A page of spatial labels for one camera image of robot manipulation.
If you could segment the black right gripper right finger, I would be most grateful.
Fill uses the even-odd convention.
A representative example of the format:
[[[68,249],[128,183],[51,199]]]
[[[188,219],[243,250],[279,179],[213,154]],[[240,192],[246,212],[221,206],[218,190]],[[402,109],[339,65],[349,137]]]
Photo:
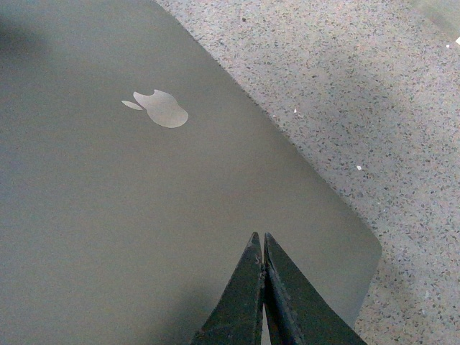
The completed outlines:
[[[272,344],[364,344],[273,235],[264,236],[264,304]]]

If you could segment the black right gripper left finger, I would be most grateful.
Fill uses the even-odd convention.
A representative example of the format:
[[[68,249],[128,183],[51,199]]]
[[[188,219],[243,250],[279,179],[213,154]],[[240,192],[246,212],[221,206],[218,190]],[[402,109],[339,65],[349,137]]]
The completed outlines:
[[[258,233],[254,232],[220,300],[195,333],[192,344],[260,344],[265,269]]]

